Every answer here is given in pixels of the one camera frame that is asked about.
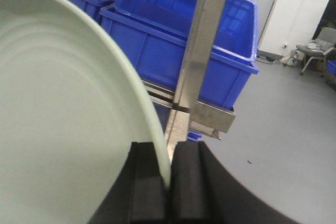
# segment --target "pale green plate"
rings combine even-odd
[[[168,186],[158,117],[109,35],[67,0],[0,0],[0,223],[85,224],[132,141],[154,142]]]

